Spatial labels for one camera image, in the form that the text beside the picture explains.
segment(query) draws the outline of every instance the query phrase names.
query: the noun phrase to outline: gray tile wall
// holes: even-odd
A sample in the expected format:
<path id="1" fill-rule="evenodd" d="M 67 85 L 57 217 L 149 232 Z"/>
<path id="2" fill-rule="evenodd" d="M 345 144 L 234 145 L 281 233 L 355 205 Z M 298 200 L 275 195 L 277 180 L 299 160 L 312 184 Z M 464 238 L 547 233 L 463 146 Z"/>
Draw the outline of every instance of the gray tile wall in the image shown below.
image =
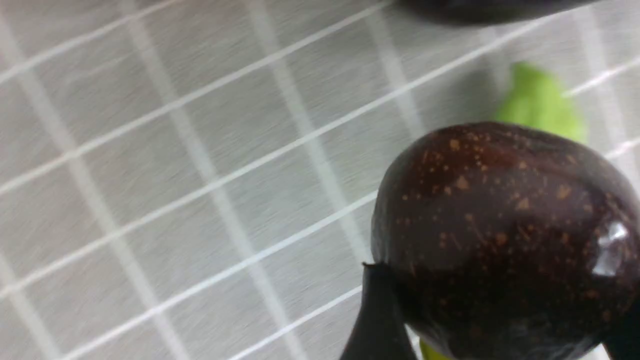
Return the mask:
<path id="1" fill-rule="evenodd" d="M 337 358 L 385 169 L 490 119 L 510 61 L 557 73 L 637 184 L 638 19 L 0 0 L 0 359 Z"/>

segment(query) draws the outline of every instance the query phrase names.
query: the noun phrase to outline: fig skin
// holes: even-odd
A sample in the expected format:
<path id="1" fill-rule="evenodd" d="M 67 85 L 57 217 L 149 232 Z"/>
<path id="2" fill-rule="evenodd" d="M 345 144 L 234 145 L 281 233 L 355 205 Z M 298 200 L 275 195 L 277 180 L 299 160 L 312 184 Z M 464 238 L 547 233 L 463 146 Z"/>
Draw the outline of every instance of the fig skin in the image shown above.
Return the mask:
<path id="1" fill-rule="evenodd" d="M 482 122 L 417 140 L 385 174 L 372 253 L 407 324 L 458 360 L 571 360 L 640 290 L 639 202 L 587 147 Z"/>
<path id="2" fill-rule="evenodd" d="M 399 0 L 405 10 L 442 24 L 477 26 L 533 20 L 598 0 Z"/>

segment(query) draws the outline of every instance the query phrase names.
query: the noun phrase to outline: white grout line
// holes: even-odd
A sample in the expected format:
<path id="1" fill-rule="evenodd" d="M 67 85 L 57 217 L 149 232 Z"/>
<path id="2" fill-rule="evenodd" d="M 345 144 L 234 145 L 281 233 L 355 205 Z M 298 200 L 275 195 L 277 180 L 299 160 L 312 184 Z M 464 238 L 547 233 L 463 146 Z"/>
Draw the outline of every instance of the white grout line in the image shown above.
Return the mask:
<path id="1" fill-rule="evenodd" d="M 406 85 L 406 76 L 400 64 L 396 49 L 387 27 L 387 21 L 380 12 L 366 18 L 367 26 L 378 48 L 378 55 L 387 74 L 387 79 L 394 90 Z M 404 123 L 414 140 L 426 134 L 426 127 L 420 119 L 420 113 L 415 105 L 413 94 L 406 92 L 396 97 L 396 104 L 400 109 Z"/>
<path id="2" fill-rule="evenodd" d="M 0 282 L 5 286 L 15 283 L 15 274 L 6 260 L 4 254 L 0 254 Z M 31 333 L 34 342 L 47 359 L 56 359 L 61 352 L 53 336 L 49 333 L 38 313 L 33 309 L 31 302 L 21 291 L 9 294 L 9 301 L 12 303 L 15 312 L 22 323 Z"/>
<path id="3" fill-rule="evenodd" d="M 82 46 L 84 44 L 87 44 L 88 42 L 91 42 L 95 39 L 103 37 L 104 35 L 107 35 L 108 33 L 114 31 L 120 26 L 123 26 L 124 24 L 127 23 L 127 21 L 131 19 L 142 18 L 144 16 L 150 15 L 151 13 L 162 10 L 167 6 L 173 5 L 175 3 L 179 3 L 181 1 L 183 0 L 165 0 L 160 3 L 154 4 L 152 6 L 149 6 L 148 8 L 138 13 L 135 13 L 134 15 L 128 15 L 128 16 L 122 17 L 121 19 L 110 22 L 109 24 L 106 24 L 99 29 L 96 29 L 89 33 L 79 35 L 77 37 L 66 40 L 50 49 L 47 49 L 39 54 L 36 54 L 28 59 L 25 59 L 24 61 L 17 62 L 12 68 L 7 70 L 6 72 L 8 73 L 9 76 L 16 76 L 18 74 L 21 74 L 29 69 L 32 69 L 33 67 L 36 67 L 44 63 L 47 60 L 55 58 L 59 55 L 66 53 L 67 51 L 71 51 L 75 49 L 76 47 Z M 6 80 L 7 79 L 4 79 L 4 77 L 0 76 L 0 83 Z"/>
<path id="4" fill-rule="evenodd" d="M 123 0 L 121 4 L 122 11 L 124 13 L 133 13 L 135 11 L 135 5 L 132 0 Z M 176 101 L 176 99 L 178 99 L 178 95 L 173 88 L 171 80 L 166 73 L 166 69 L 162 64 L 159 55 L 156 53 L 156 50 L 147 34 L 147 30 L 136 20 L 131 21 L 128 25 L 129 33 L 132 36 L 133 42 L 145 63 L 145 67 L 147 68 L 154 86 L 163 98 L 163 101 Z M 198 169 L 202 179 L 205 183 L 213 182 L 218 177 L 215 166 L 209 158 L 204 144 L 193 129 L 193 126 L 191 125 L 192 121 L 186 110 L 183 107 L 176 108 L 170 112 L 170 117 L 183 145 L 189 152 L 191 161 Z M 211 196 L 213 204 L 219 209 L 220 217 L 225 223 L 225 226 L 231 235 L 231 240 L 236 246 L 240 257 L 246 259 L 254 256 L 255 251 L 253 246 L 242 228 L 238 216 L 236 215 L 236 211 L 228 199 L 226 191 L 219 186 L 209 193 L 209 195 Z M 260 291 L 265 305 L 267 305 L 267 309 L 277 326 L 285 326 L 289 323 L 289 319 L 284 310 L 284 306 L 271 284 L 271 281 L 268 279 L 265 269 L 260 263 L 252 263 L 248 267 L 248 272 L 251 275 L 256 288 Z M 285 337 L 285 341 L 294 358 L 302 360 L 307 358 L 302 344 L 295 334 L 288 334 Z"/>
<path id="5" fill-rule="evenodd" d="M 14 51 L 14 47 L 15 45 L 11 38 L 10 29 L 4 19 L 3 10 L 0 8 L 0 53 L 4 54 L 5 60 L 7 60 L 8 63 L 15 63 L 19 56 L 19 53 Z M 26 79 L 19 79 L 19 83 L 22 88 L 26 87 L 26 82 Z M 8 288 L 10 288 L 10 286 L 16 281 L 15 274 L 13 273 L 8 261 L 4 258 L 4 254 L 0 254 L 0 276 L 2 277 L 4 285 Z M 24 296 L 22 291 L 14 291 L 12 293 L 8 293 L 8 295 L 16 313 L 27 330 L 33 336 L 33 339 L 42 354 L 48 359 L 54 359 L 59 356 L 60 349 L 53 340 L 53 335 L 47 330 L 47 327 L 40 319 L 40 316 L 33 308 L 29 299 Z"/>
<path id="6" fill-rule="evenodd" d="M 4 34 L 4 41 L 2 42 L 3 51 L 5 55 L 7 55 L 8 60 L 13 62 L 13 64 L 24 62 L 24 55 L 16 44 L 11 30 L 5 26 L 2 29 L 2 32 Z M 58 148 L 63 152 L 74 151 L 76 148 L 75 141 L 66 129 L 60 114 L 51 103 L 51 100 L 47 96 L 42 84 L 40 84 L 33 72 L 31 70 L 25 70 L 18 77 L 18 80 L 23 87 L 25 94 L 29 97 L 29 101 L 38 114 L 41 123 L 44 125 L 44 128 L 46 128 Z M 98 191 L 83 159 L 74 158 L 67 164 L 74 182 L 83 194 L 85 202 L 92 211 L 102 231 L 106 234 L 116 231 L 118 226 L 113 215 L 110 213 L 102 195 Z M 142 269 L 134 259 L 125 239 L 113 239 L 109 242 L 109 246 L 117 260 L 120 262 L 125 275 L 131 281 L 133 288 L 145 307 L 149 308 L 157 305 L 157 299 L 151 285 L 149 285 Z M 176 340 L 177 335 L 168 323 L 164 314 L 158 314 L 158 316 L 155 316 L 154 322 L 156 323 L 160 335 L 167 341 L 169 348 L 177 359 L 187 360 L 187 357 L 180 356 L 179 350 L 172 346 L 179 343 L 179 341 Z"/>
<path id="7" fill-rule="evenodd" d="M 365 16 L 374 13 L 375 11 L 379 10 L 380 8 L 383 8 L 384 6 L 386 6 L 387 3 L 380 3 L 377 4 L 376 6 L 373 6 L 371 8 L 368 8 L 366 10 L 363 10 L 360 13 L 357 13 L 355 15 L 352 15 L 351 17 L 345 19 L 342 22 L 336 23 L 333 26 L 330 26 L 327 29 L 330 30 L 321 30 L 313 35 L 310 35 L 309 37 L 307 37 L 306 39 L 301 40 L 298 43 L 295 43 L 293 45 L 290 45 L 289 47 L 286 47 L 285 49 L 281 50 L 281 51 L 277 51 L 274 54 L 270 54 L 269 56 L 267 56 L 266 58 L 259 60 L 258 62 L 251 64 L 237 72 L 234 72 L 232 74 L 229 74 L 227 76 L 224 76 L 216 81 L 214 81 L 213 83 L 204 86 L 201 89 L 195 90 L 194 92 L 191 92 L 190 94 L 185 95 L 184 97 L 181 97 L 180 99 L 177 99 L 176 101 L 172 101 L 169 102 L 168 104 L 165 104 L 164 106 L 151 111 L 150 113 L 136 119 L 133 120 L 132 122 L 123 125 L 121 127 L 118 127 L 114 130 L 112 130 L 109 133 L 106 133 L 104 135 L 101 135 L 97 138 L 94 138 L 93 140 L 90 140 L 82 145 L 80 145 L 77 149 L 74 149 L 73 151 L 70 151 L 68 153 L 65 153 L 65 155 L 63 155 L 63 157 L 65 157 L 66 159 L 69 158 L 73 158 L 73 157 L 79 157 L 82 156 L 84 154 L 86 154 L 89 151 L 92 151 L 94 149 L 96 149 L 97 147 L 104 145 L 105 143 L 121 136 L 124 135 L 126 133 L 128 133 L 129 131 L 132 131 L 133 129 L 136 129 L 137 127 L 140 127 L 150 121 L 153 121 L 155 119 L 157 119 L 158 117 L 162 116 L 162 115 L 166 115 L 167 113 L 169 113 L 172 110 L 175 110 L 177 108 L 182 107 L 183 105 L 201 97 L 204 96 L 205 94 L 208 94 L 209 92 L 223 86 L 226 85 L 232 81 L 235 81 L 237 79 L 239 79 L 240 77 L 256 70 L 259 69 L 263 66 L 266 66 L 282 57 L 284 57 L 286 54 L 292 53 L 293 51 L 299 49 L 300 47 L 303 47 L 304 45 L 307 45 L 309 43 L 311 43 L 310 39 L 314 39 L 317 40 L 319 38 L 325 37 L 329 34 L 332 34 L 342 28 L 344 28 L 345 26 L 363 19 Z M 359 109 L 356 109 L 354 111 L 352 111 L 351 113 L 348 113 L 347 115 L 343 116 L 342 118 L 333 121 L 330 124 L 327 124 L 311 133 L 308 133 L 304 136 L 302 136 L 300 139 L 294 141 L 293 143 L 287 145 L 287 146 L 291 146 L 291 148 L 295 148 L 307 141 L 310 141 L 311 139 L 333 129 L 336 128 L 337 126 L 344 124 L 345 122 L 348 122 L 350 120 L 352 120 L 353 118 L 366 113 L 368 111 L 371 111 L 375 108 L 377 108 L 378 106 L 386 103 L 387 101 L 390 101 L 392 99 L 395 99 L 397 96 L 402 95 L 406 92 L 409 92 L 411 89 L 415 88 L 416 86 L 422 85 L 430 80 L 432 80 L 433 78 L 436 78 L 454 68 L 456 68 L 457 66 L 463 65 L 464 63 L 471 61 L 479 56 L 481 56 L 482 54 L 484 54 L 485 52 L 491 51 L 492 49 L 496 48 L 496 47 L 500 47 L 503 43 L 508 42 L 510 40 L 512 40 L 515 37 L 518 37 L 520 35 L 523 35 L 524 33 L 531 31 L 535 28 L 537 28 L 538 26 L 546 23 L 547 21 L 549 21 L 549 19 L 545 18 L 543 20 L 540 20 L 539 22 L 534 22 L 534 23 L 529 23 L 528 25 L 514 31 L 513 33 L 507 34 L 502 38 L 499 38 L 496 43 L 494 44 L 488 44 L 482 48 L 476 49 L 475 51 L 472 51 L 470 53 L 467 53 L 466 55 L 463 56 L 462 61 L 460 61 L 460 59 L 458 59 L 458 61 L 455 62 L 455 64 L 452 66 L 451 64 L 447 64 L 444 65 L 432 72 L 427 73 L 426 75 L 422 76 L 421 78 L 416 79 L 415 81 L 413 81 L 410 84 L 407 84 L 406 86 L 396 89 L 382 97 L 380 97 L 379 99 L 373 100 L 372 102 L 370 102 L 369 104 L 366 104 L 364 106 L 362 106 Z M 276 153 L 276 152 L 280 152 L 283 149 L 279 149 L 276 150 L 274 152 L 272 152 L 272 154 Z M 15 188 L 18 187 L 22 184 L 24 184 L 26 181 L 32 179 L 33 177 L 29 177 L 28 179 L 26 179 L 25 181 L 18 181 L 15 184 L 13 184 L 11 186 L 11 188 Z"/>
<path id="8" fill-rule="evenodd" d="M 44 163 L 36 168 L 28 170 L 27 172 L 19 176 L 14 177 L 6 183 L 0 185 L 0 196 L 30 182 L 31 180 L 37 179 L 53 170 L 56 170 L 57 168 L 64 165 L 70 158 L 71 156 L 69 156 L 68 154 L 58 156 L 57 158 L 48 161 L 47 163 Z"/>
<path id="9" fill-rule="evenodd" d="M 278 44 L 275 30 L 270 23 L 264 2 L 262 0 L 251 0 L 245 1 L 245 4 L 249 10 L 255 34 L 264 48 L 265 53 L 270 54 L 277 52 L 280 45 Z M 313 132 L 314 127 L 311 123 L 311 119 L 302 101 L 302 97 L 296 88 L 296 83 L 293 80 L 286 61 L 281 59 L 279 61 L 274 61 L 270 65 L 276 79 L 276 83 L 278 84 L 287 108 L 289 109 L 289 113 L 296 123 L 298 132 L 301 136 Z M 347 201 L 342 193 L 342 189 L 338 184 L 338 180 L 333 173 L 330 162 L 324 153 L 320 141 L 317 137 L 314 137 L 311 141 L 305 143 L 305 148 L 334 211 L 345 208 L 347 206 Z M 365 246 L 364 240 L 362 239 L 362 235 L 360 234 L 360 230 L 353 216 L 351 216 L 351 214 L 347 214 L 341 218 L 340 226 L 345 232 L 348 245 L 351 247 L 355 259 L 358 262 L 371 260 L 371 255 L 367 251 L 367 247 Z"/>
<path id="10" fill-rule="evenodd" d="M 480 29 L 478 36 L 483 44 L 491 44 L 500 38 L 494 27 Z M 489 53 L 488 60 L 495 88 L 499 94 L 505 94 L 511 84 L 511 71 L 504 51 L 500 47 L 496 48 Z"/>
<path id="11" fill-rule="evenodd" d="M 328 311 L 328 310 L 340 305 L 345 300 L 348 300 L 352 296 L 358 295 L 361 292 L 362 292 L 362 286 L 358 286 L 356 288 L 353 288 L 352 290 L 347 291 L 346 293 L 340 295 L 339 297 L 333 299 L 332 301 L 329 301 L 325 305 L 313 310 L 309 314 L 306 314 L 305 316 L 302 316 L 301 318 L 297 319 L 293 323 L 290 323 L 289 325 L 287 325 L 287 326 L 281 328 L 280 330 L 274 332 L 272 335 L 264 338 L 263 340 L 259 341 L 258 343 L 254 344 L 254 345 L 248 347 L 247 349 L 239 352 L 238 354 L 230 357 L 228 360 L 240 360 L 240 359 L 245 358 L 246 356 L 248 356 L 248 355 L 260 350 L 261 348 L 265 347 L 266 345 L 269 345 L 270 343 L 276 341 L 278 338 L 281 338 L 282 336 L 285 336 L 286 334 L 288 334 L 291 331 L 295 330 L 295 328 L 299 327 L 300 325 L 304 324 L 305 322 L 307 322 L 307 321 L 317 317 L 318 315 L 321 315 L 321 314 L 325 313 L 326 311 Z"/>
<path id="12" fill-rule="evenodd" d="M 182 291 L 181 293 L 178 293 L 168 299 L 166 299 L 165 301 L 163 301 L 162 303 L 158 304 L 156 307 L 152 307 L 149 310 L 145 311 L 144 313 L 135 316 L 134 318 L 130 319 L 129 321 L 125 322 L 122 325 L 119 325 L 118 327 L 115 327 L 111 330 L 109 330 L 108 332 L 104 333 L 103 335 L 100 335 L 98 338 L 95 338 L 94 340 L 89 341 L 88 343 L 81 345 L 80 347 L 77 347 L 76 349 L 72 350 L 71 352 L 69 352 L 64 358 L 63 360 L 71 360 L 71 359 L 76 359 L 78 357 L 81 357 L 89 352 L 91 352 L 93 349 L 111 341 L 113 338 L 118 337 L 119 335 L 121 335 L 124 332 L 127 332 L 133 328 L 135 328 L 136 326 L 138 326 L 139 324 L 143 323 L 144 321 L 148 320 L 149 318 L 153 317 L 155 314 L 158 314 L 160 312 L 163 311 L 167 311 L 168 309 L 172 308 L 173 306 L 176 306 L 178 304 L 180 304 L 181 302 L 187 300 L 188 298 L 210 288 L 211 286 L 214 286 L 215 284 L 218 284 L 220 281 L 229 278 L 230 276 L 244 270 L 245 268 L 249 267 L 250 265 L 259 262 L 260 260 L 266 258 L 267 256 L 274 254 L 284 248 L 286 248 L 287 246 L 296 243 L 298 241 L 301 241 L 302 239 L 305 239 L 307 236 L 311 235 L 312 233 L 315 233 L 316 231 L 319 231 L 320 229 L 328 226 L 329 224 L 338 221 L 341 217 L 343 217 L 345 214 L 350 213 L 358 208 L 360 208 L 361 206 L 364 206 L 365 204 L 369 203 L 370 201 L 375 200 L 376 196 L 377 196 L 378 192 L 372 192 L 368 195 L 366 195 L 365 197 L 362 197 L 361 199 L 358 199 L 356 202 L 350 204 L 348 207 L 341 209 L 340 211 L 314 223 L 313 225 L 311 225 L 310 227 L 299 231 L 296 234 L 291 235 L 290 237 L 256 253 L 256 255 L 253 255 L 250 258 L 247 258 L 227 269 L 224 269 L 221 272 L 218 272 L 217 274 L 204 279 L 203 281 L 198 282 L 195 285 L 192 285 L 190 288 Z"/>
<path id="13" fill-rule="evenodd" d="M 575 22 L 579 27 L 579 33 L 582 37 L 582 45 L 585 57 L 592 74 L 598 74 L 607 70 L 607 60 L 602 41 L 600 39 L 598 24 L 594 18 L 593 11 L 590 6 L 579 8 L 574 12 Z M 605 121 L 609 139 L 614 144 L 624 143 L 627 141 L 625 134 L 625 119 L 620 109 L 620 104 L 616 96 L 613 86 L 609 83 L 603 83 L 596 88 L 598 100 L 607 120 Z M 618 158 L 618 164 L 629 176 L 629 181 L 634 185 L 636 191 L 640 188 L 640 177 L 634 159 L 633 152 L 628 156 Z"/>
<path id="14" fill-rule="evenodd" d="M 622 65 L 619 65 L 618 67 L 608 70 L 606 72 L 604 72 L 604 74 L 606 74 L 606 76 L 603 75 L 599 75 L 597 77 L 595 77 L 594 79 L 591 79 L 587 82 L 585 82 L 582 85 L 579 85 L 578 87 L 574 88 L 573 90 L 571 90 L 570 92 L 568 92 L 568 95 L 577 95 L 579 93 L 582 93 L 584 91 L 587 91 L 593 87 L 598 86 L 599 84 L 603 83 L 604 81 L 607 81 L 609 78 L 613 77 L 613 76 L 617 76 L 619 74 L 624 73 L 625 71 L 627 71 L 628 69 L 631 69 L 633 67 L 636 67 L 640 65 L 640 56 L 636 59 L 633 59 L 632 61 L 626 62 Z M 426 74 L 425 76 L 419 78 L 418 80 L 415 81 L 415 83 L 418 85 L 421 85 L 423 83 L 425 83 L 427 80 L 429 79 L 433 79 L 437 76 L 437 74 L 434 75 L 434 73 L 437 74 L 443 74 L 444 71 L 442 70 L 442 68 L 440 69 L 436 69 L 433 72 L 430 72 L 428 74 Z M 364 106 L 362 106 L 359 109 L 353 110 L 351 113 L 348 113 L 347 115 L 343 116 L 340 119 L 337 119 L 323 127 L 320 127 L 319 129 L 316 129 L 315 131 L 302 136 L 301 138 L 293 141 L 292 143 L 285 145 L 284 147 L 277 149 L 265 156 L 263 156 L 262 158 L 259 158 L 253 162 L 251 162 L 250 164 L 233 171 L 232 173 L 223 176 L 221 178 L 219 178 L 216 181 L 213 181 L 211 183 L 208 183 L 207 185 L 205 185 L 203 188 L 197 189 L 167 205 L 164 205 L 154 211 L 151 211 L 150 213 L 146 214 L 145 216 L 134 220 L 128 224 L 125 224 L 122 228 L 120 228 L 119 230 L 107 234 L 105 237 L 100 238 L 88 245 L 86 245 L 83 248 L 80 248 L 76 251 L 74 251 L 71 254 L 68 254 L 67 256 L 60 258 L 59 260 L 51 263 L 50 265 L 47 265 L 41 269 L 35 270 L 34 272 L 32 272 L 31 274 L 29 274 L 25 279 L 22 279 L 21 281 L 19 281 L 19 283 L 16 285 L 16 288 L 22 288 L 25 287 L 33 282 L 35 282 L 38 279 L 43 278 L 44 276 L 46 276 L 47 274 L 61 268 L 64 267 L 70 263 L 72 263 L 73 261 L 81 258 L 82 256 L 91 253 L 93 250 L 101 247 L 102 245 L 107 244 L 109 241 L 111 241 L 112 238 L 116 238 L 118 236 L 123 236 L 141 226 L 144 226 L 145 224 L 150 223 L 151 221 L 181 207 L 184 206 L 188 203 L 190 203 L 191 201 L 194 201 L 195 199 L 200 198 L 201 196 L 206 195 L 207 193 L 209 193 L 210 191 L 214 190 L 217 187 L 223 186 L 224 184 L 227 184 L 229 181 L 232 181 L 234 179 L 237 179 L 240 176 L 243 176 L 247 173 L 249 173 L 250 171 L 282 156 L 283 154 L 303 145 L 304 143 L 310 141 L 313 138 L 316 138 L 332 129 L 335 129 L 336 127 L 343 125 L 355 118 L 357 118 L 358 116 L 367 113 L 368 111 L 371 111 L 375 108 L 377 108 L 378 106 L 381 106 L 382 104 L 386 103 L 387 101 L 391 101 L 392 99 L 394 99 L 394 97 L 396 96 L 396 94 L 398 94 L 400 91 L 402 92 L 406 92 L 406 91 L 410 91 L 412 89 L 411 86 L 406 86 L 402 89 L 399 89 L 398 91 L 395 92 L 391 92 L 387 95 L 384 95 L 383 97 L 380 97 L 379 99 L 376 99 L 372 102 L 370 102 L 369 104 L 366 104 Z M 620 144 L 620 147 L 616 148 L 615 150 L 613 150 L 612 153 L 610 153 L 608 156 L 609 158 L 615 158 L 617 156 L 622 155 L 625 151 L 629 150 L 632 147 L 635 147 L 638 144 L 638 140 L 640 139 L 636 139 L 636 140 L 630 140 L 628 142 L 624 142 L 622 144 Z M 76 152 L 70 152 L 69 155 L 67 155 L 67 157 L 71 157 L 71 156 L 80 156 L 80 154 L 76 153 Z M 16 181 L 14 185 L 11 185 L 10 188 L 15 188 L 19 185 L 24 184 L 26 181 L 29 181 L 30 179 L 34 178 L 34 176 L 27 176 L 26 179 L 24 181 Z M 3 290 L 3 292 L 0 292 L 0 299 L 3 297 L 3 293 L 6 292 L 7 290 Z"/>

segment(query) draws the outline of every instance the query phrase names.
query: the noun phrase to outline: fig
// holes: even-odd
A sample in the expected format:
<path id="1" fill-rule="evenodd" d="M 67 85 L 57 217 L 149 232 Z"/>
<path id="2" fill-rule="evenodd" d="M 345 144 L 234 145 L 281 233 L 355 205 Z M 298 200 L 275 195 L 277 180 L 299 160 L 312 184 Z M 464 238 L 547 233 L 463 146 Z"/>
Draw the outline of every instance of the fig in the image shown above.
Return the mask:
<path id="1" fill-rule="evenodd" d="M 457 360 L 571 360 L 640 290 L 639 201 L 588 147 L 498 122 L 446 127 L 384 175 L 372 254 L 405 322 Z"/>
<path id="2" fill-rule="evenodd" d="M 401 0 L 429 19 L 455 25 L 505 24 L 562 12 L 596 0 Z"/>

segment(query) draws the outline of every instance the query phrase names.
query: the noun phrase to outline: green leaf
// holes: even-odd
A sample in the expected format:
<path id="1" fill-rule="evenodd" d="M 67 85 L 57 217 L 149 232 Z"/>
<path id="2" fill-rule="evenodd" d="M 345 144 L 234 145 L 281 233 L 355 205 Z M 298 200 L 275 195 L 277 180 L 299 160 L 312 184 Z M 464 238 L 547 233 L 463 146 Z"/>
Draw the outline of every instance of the green leaf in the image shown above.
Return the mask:
<path id="1" fill-rule="evenodd" d="M 586 142 L 586 124 L 552 74 L 525 62 L 515 63 L 511 70 L 513 88 L 496 120 Z"/>
<path id="2" fill-rule="evenodd" d="M 424 360 L 449 360 L 441 353 L 433 350 L 429 345 L 420 340 L 420 352 L 422 352 L 422 358 Z"/>

